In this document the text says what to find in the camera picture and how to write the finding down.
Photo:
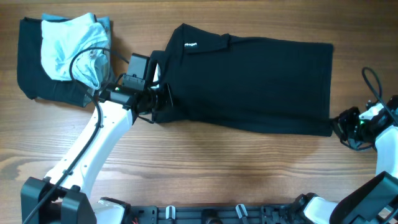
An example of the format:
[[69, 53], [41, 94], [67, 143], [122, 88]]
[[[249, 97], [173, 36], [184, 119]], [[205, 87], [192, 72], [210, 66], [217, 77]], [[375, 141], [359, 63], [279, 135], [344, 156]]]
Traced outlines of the black polo shirt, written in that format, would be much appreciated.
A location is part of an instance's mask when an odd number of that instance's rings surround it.
[[333, 46], [218, 35], [188, 24], [152, 52], [173, 107], [156, 123], [200, 121], [257, 133], [332, 134]]

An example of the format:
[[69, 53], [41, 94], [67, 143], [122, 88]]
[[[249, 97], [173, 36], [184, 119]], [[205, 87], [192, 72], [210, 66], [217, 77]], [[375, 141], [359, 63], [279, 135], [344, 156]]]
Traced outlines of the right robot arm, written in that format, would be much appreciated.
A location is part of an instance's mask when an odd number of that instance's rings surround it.
[[397, 219], [397, 96], [386, 105], [369, 102], [367, 110], [352, 107], [332, 119], [340, 143], [377, 153], [374, 178], [336, 203], [315, 194], [300, 195], [292, 213], [307, 223], [389, 223]]

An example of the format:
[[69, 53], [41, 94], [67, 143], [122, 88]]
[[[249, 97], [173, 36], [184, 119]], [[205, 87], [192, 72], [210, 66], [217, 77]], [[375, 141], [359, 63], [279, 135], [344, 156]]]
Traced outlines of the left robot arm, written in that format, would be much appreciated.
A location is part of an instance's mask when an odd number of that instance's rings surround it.
[[21, 189], [23, 223], [135, 223], [131, 206], [103, 197], [89, 201], [95, 180], [120, 138], [137, 118], [173, 105], [170, 87], [158, 87], [155, 55], [132, 54], [127, 73], [109, 83], [73, 146], [43, 179], [28, 178]]

